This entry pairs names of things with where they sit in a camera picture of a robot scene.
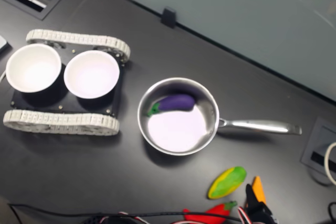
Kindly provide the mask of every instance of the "saucepan handle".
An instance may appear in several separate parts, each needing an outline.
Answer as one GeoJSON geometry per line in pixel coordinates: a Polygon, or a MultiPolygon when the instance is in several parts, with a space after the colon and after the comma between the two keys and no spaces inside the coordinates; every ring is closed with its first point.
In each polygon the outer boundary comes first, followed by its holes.
{"type": "Polygon", "coordinates": [[[280,133],[280,134],[293,134],[293,135],[302,134],[302,129],[298,125],[278,121],[269,121],[269,120],[229,121],[220,118],[218,127],[236,127],[236,128],[264,131],[270,133],[280,133]]]}

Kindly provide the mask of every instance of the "bowl rim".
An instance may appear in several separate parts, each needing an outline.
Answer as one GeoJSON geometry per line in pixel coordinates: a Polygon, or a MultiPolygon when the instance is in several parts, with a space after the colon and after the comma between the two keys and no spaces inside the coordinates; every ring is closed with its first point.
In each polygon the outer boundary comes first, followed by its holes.
{"type": "Polygon", "coordinates": [[[215,137],[216,133],[217,133],[217,129],[218,129],[218,125],[219,125],[219,109],[218,109],[218,105],[216,103],[216,100],[215,98],[212,96],[212,94],[208,91],[208,89],[206,87],[204,87],[202,84],[200,84],[199,82],[197,81],[194,81],[192,79],[188,79],[188,78],[183,78],[183,77],[172,77],[172,78],[167,78],[167,79],[164,79],[164,80],[161,80],[155,84],[153,84],[149,89],[146,90],[145,94],[142,96],[140,102],[139,102],[139,105],[138,105],[138,113],[137,113],[137,118],[138,118],[138,126],[139,126],[139,129],[141,131],[141,134],[142,136],[145,138],[145,140],[152,146],[154,147],[156,150],[162,152],[162,153],[165,153],[165,154],[168,154],[168,155],[172,155],[172,156],[186,156],[186,155],[191,155],[191,154],[194,154],[196,152],[199,152],[200,150],[202,150],[203,148],[205,148],[212,140],[213,138],[215,137]],[[141,124],[141,107],[143,106],[143,104],[146,102],[148,96],[153,92],[153,90],[155,90],[155,88],[165,82],[169,82],[169,81],[187,81],[187,82],[190,82],[192,83],[193,85],[197,86],[198,88],[202,89],[211,99],[211,101],[213,102],[214,104],[214,107],[215,107],[215,116],[217,117],[217,120],[215,121],[215,124],[214,124],[214,127],[213,127],[213,131],[211,133],[211,135],[209,136],[208,140],[203,144],[201,145],[200,147],[192,150],[192,151],[187,151],[187,152],[172,152],[172,151],[167,151],[163,148],[158,148],[153,142],[151,139],[149,139],[147,137],[147,135],[145,134],[143,128],[142,128],[142,124],[141,124]]]}
{"type": "Polygon", "coordinates": [[[69,63],[67,64],[67,66],[65,67],[65,71],[64,71],[64,83],[65,83],[65,86],[67,87],[67,89],[72,93],[74,94],[75,96],[79,97],[79,98],[82,98],[82,99],[96,99],[96,98],[99,98],[99,97],[102,97],[104,95],[106,95],[107,93],[109,93],[112,89],[114,89],[114,87],[117,85],[118,81],[119,81],[119,78],[120,78],[120,67],[119,67],[119,64],[117,62],[117,60],[112,56],[110,55],[109,53],[107,52],[104,52],[104,51],[98,51],[98,50],[88,50],[88,51],[84,51],[84,52],[81,52],[80,54],[76,55],[75,57],[73,57],[69,63]],[[104,92],[102,94],[100,94],[99,96],[85,96],[85,95],[82,95],[80,94],[79,92],[75,91],[72,89],[72,87],[70,86],[69,84],[69,81],[68,81],[68,73],[69,73],[69,69],[75,64],[75,62],[77,60],[79,60],[81,57],[84,57],[86,56],[87,54],[90,54],[94,52],[95,54],[98,54],[98,55],[101,55],[101,56],[104,56],[105,58],[108,58],[113,64],[115,64],[117,66],[117,69],[118,69],[118,79],[115,83],[115,85],[113,85],[110,89],[107,89],[107,92],[104,92]]]}
{"type": "Polygon", "coordinates": [[[20,92],[23,92],[23,93],[36,93],[36,92],[39,92],[39,91],[42,91],[42,90],[45,90],[47,88],[49,88],[55,81],[56,79],[58,78],[59,74],[61,73],[61,70],[62,70],[62,61],[61,61],[61,58],[60,58],[60,55],[59,53],[51,46],[49,45],[45,45],[45,44],[40,44],[40,43],[35,43],[35,44],[30,44],[30,45],[25,45],[21,48],[19,48],[18,50],[16,50],[12,55],[11,57],[9,58],[7,64],[6,64],[6,78],[7,78],[7,81],[8,83],[16,90],[20,91],[20,92]],[[55,56],[56,60],[57,60],[57,67],[58,67],[58,73],[55,75],[55,77],[53,78],[53,81],[50,82],[50,84],[46,85],[45,87],[43,88],[40,88],[40,89],[36,89],[36,90],[31,90],[31,89],[22,89],[22,88],[19,88],[15,81],[12,80],[11,78],[11,64],[12,64],[12,61],[14,60],[15,57],[17,57],[17,55],[19,53],[21,53],[22,51],[24,51],[25,49],[27,48],[30,48],[30,47],[42,47],[42,48],[45,48],[45,49],[48,49],[52,52],[52,54],[55,56]]]}

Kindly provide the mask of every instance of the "purple eggplant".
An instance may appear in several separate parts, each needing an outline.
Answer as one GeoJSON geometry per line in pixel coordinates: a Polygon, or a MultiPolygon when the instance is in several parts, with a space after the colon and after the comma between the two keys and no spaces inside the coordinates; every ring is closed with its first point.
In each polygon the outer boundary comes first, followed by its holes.
{"type": "Polygon", "coordinates": [[[170,95],[155,103],[148,112],[148,116],[172,110],[189,111],[193,109],[195,103],[195,99],[188,94],[170,95]]]}

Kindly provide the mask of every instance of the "black cable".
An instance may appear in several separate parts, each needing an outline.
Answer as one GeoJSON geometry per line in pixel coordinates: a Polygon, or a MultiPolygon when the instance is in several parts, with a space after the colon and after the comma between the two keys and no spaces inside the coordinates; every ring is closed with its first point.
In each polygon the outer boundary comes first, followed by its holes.
{"type": "Polygon", "coordinates": [[[331,207],[332,207],[333,205],[336,205],[336,202],[331,202],[331,203],[329,203],[329,205],[328,205],[328,214],[329,214],[329,216],[330,216],[330,219],[331,219],[332,224],[336,224],[336,220],[335,220],[335,218],[334,218],[334,215],[332,215],[332,212],[331,212],[331,207]]]}
{"type": "Polygon", "coordinates": [[[16,217],[17,221],[19,222],[19,224],[22,224],[22,221],[21,221],[19,215],[17,214],[17,212],[15,211],[15,209],[10,204],[8,204],[8,206],[12,210],[12,212],[15,215],[15,217],[16,217]]]}
{"type": "Polygon", "coordinates": [[[61,214],[58,212],[51,212],[47,210],[43,210],[37,207],[33,207],[30,205],[26,204],[8,204],[10,207],[25,207],[29,208],[31,210],[37,211],[37,212],[42,212],[47,215],[53,215],[53,216],[59,216],[59,217],[93,217],[93,216],[108,216],[108,217],[153,217],[153,216],[171,216],[171,215],[203,215],[203,216],[214,216],[214,217],[222,217],[227,220],[233,220],[233,221],[238,221],[240,222],[240,219],[231,217],[231,216],[226,216],[226,215],[216,215],[216,214],[209,214],[206,212],[155,212],[155,213],[150,213],[150,214],[129,214],[127,216],[123,214],[107,214],[103,212],[96,212],[96,213],[89,213],[89,214],[61,214]]]}

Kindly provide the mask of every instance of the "white bowl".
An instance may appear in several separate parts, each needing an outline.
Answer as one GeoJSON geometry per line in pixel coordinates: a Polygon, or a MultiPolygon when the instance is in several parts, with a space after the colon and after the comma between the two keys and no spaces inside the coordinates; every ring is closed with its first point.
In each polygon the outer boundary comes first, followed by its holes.
{"type": "Polygon", "coordinates": [[[119,74],[119,65],[111,55],[103,51],[85,51],[68,63],[64,82],[77,97],[94,99],[110,92],[119,74]]]}
{"type": "Polygon", "coordinates": [[[31,44],[12,54],[6,65],[6,76],[14,89],[33,93],[51,86],[61,68],[60,56],[54,48],[31,44]]]}

